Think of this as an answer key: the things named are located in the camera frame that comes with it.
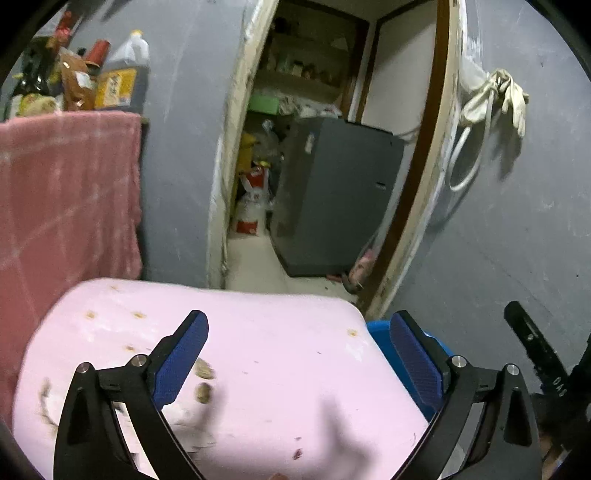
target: shelf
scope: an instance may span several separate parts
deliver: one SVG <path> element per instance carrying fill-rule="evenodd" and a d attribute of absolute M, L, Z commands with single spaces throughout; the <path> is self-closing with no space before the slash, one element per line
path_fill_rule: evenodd
<path fill-rule="evenodd" d="M 350 57 L 349 52 L 346 50 L 331 47 L 330 45 L 326 45 L 314 40 L 308 40 L 307 38 L 293 37 L 292 35 L 286 35 L 284 33 L 273 33 L 273 40 L 277 42 L 277 46 L 279 48 L 304 50 L 320 54 L 324 57 L 328 57 L 341 63 L 348 62 Z"/>
<path fill-rule="evenodd" d="M 337 87 L 273 70 L 259 70 L 255 84 L 258 87 L 273 87 L 288 95 L 297 95 L 323 103 L 333 103 L 340 95 L 340 89 Z"/>

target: red and white bag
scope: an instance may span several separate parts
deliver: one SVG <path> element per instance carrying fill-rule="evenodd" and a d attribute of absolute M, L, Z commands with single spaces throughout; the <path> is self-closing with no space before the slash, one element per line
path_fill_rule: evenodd
<path fill-rule="evenodd" d="M 255 167 L 249 173 L 240 175 L 246 193 L 236 204 L 234 230 L 237 233 L 261 235 L 265 231 L 267 215 L 268 170 Z"/>

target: yellow label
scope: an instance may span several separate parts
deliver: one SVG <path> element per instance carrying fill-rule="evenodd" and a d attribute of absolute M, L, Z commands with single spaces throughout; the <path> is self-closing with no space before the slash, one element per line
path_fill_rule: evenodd
<path fill-rule="evenodd" d="M 113 70 L 99 76 L 95 108 L 128 106 L 134 92 L 135 69 Z"/>

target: tiled floor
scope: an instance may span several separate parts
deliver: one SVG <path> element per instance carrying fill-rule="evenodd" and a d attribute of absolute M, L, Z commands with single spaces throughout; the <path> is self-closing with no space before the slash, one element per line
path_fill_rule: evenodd
<path fill-rule="evenodd" d="M 228 239 L 229 273 L 226 289 L 251 293 L 303 293 L 355 301 L 341 283 L 321 277 L 289 277 L 268 235 L 231 234 Z"/>

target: dark door frame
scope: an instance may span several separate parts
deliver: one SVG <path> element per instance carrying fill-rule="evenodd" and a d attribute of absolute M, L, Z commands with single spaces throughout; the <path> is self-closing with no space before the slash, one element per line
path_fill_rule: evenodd
<path fill-rule="evenodd" d="M 412 10 L 413 8 L 426 3 L 431 0 L 414 0 L 401 8 L 394 10 L 385 17 L 378 20 L 376 25 L 376 34 L 374 43 L 372 45 L 371 56 L 368 64 L 368 73 L 366 75 L 365 84 L 363 86 L 363 94 L 359 110 L 357 113 L 357 121 L 361 121 L 363 116 L 363 109 L 369 92 L 369 84 L 375 67 L 375 56 L 378 49 L 379 29 L 382 25 L 403 13 Z M 400 243 L 402 233 L 413 207 L 415 197 L 418 192 L 419 184 L 423 177 L 423 171 L 427 164 L 427 156 L 429 154 L 431 143 L 435 133 L 435 127 L 439 118 L 439 108 L 441 105 L 441 96 L 443 91 L 443 83 L 446 76 L 447 54 L 449 42 L 449 1 L 450 0 L 436 0 L 437 1 L 437 19 L 435 31 L 435 47 L 433 51 L 433 64 L 431 66 L 431 79 L 429 88 L 427 90 L 427 99 L 425 101 L 425 110 L 423 113 L 423 120 L 418 132 L 417 145 L 414 150 L 413 158 L 410 162 L 408 174 L 398 205 L 394 213 L 394 218 L 386 234 L 384 244 L 380 250 L 375 261 L 374 268 L 363 285 L 363 290 L 359 293 L 356 306 L 364 315 L 367 313 L 374 297 L 378 294 L 379 286 L 382 283 L 390 262 L 394 256 L 394 252 Z"/>
<path fill-rule="evenodd" d="M 343 118 L 349 116 L 351 110 L 351 104 L 353 104 L 353 93 L 355 92 L 355 86 L 357 85 L 357 79 L 359 77 L 359 71 L 361 69 L 361 59 L 363 57 L 363 50 L 365 49 L 365 43 L 367 42 L 369 32 L 369 22 L 362 18 L 348 14 L 336 8 L 327 7 L 326 5 L 320 5 L 310 0 L 280 0 L 286 3 L 299 5 L 301 7 L 310 8 L 319 12 L 324 12 L 330 15 L 334 15 L 339 18 L 344 18 L 349 21 L 355 22 L 355 45 L 351 52 L 349 61 L 349 71 L 347 72 L 347 79 L 345 82 L 345 88 L 343 89 L 343 96 L 340 103 L 340 110 L 343 112 Z"/>
<path fill-rule="evenodd" d="M 378 52 L 378 43 L 379 43 L 379 31 L 382 26 L 392 20 L 393 18 L 399 17 L 406 12 L 417 8 L 422 4 L 426 4 L 427 2 L 434 2 L 436 0 L 413 0 L 401 7 L 398 7 L 392 10 L 389 14 L 384 15 L 381 18 L 378 18 L 378 21 L 375 24 L 375 34 L 374 40 L 371 45 L 371 51 L 369 53 L 369 60 L 368 60 L 368 69 L 365 73 L 365 80 L 363 81 L 363 89 L 361 90 L 361 97 L 359 99 L 359 107 L 357 108 L 357 115 L 355 116 L 355 121 L 361 123 L 361 117 L 363 117 L 363 111 L 365 110 L 365 103 L 368 99 L 369 94 L 369 84 L 371 83 L 372 76 L 374 75 L 374 68 L 375 68 L 375 56 Z"/>

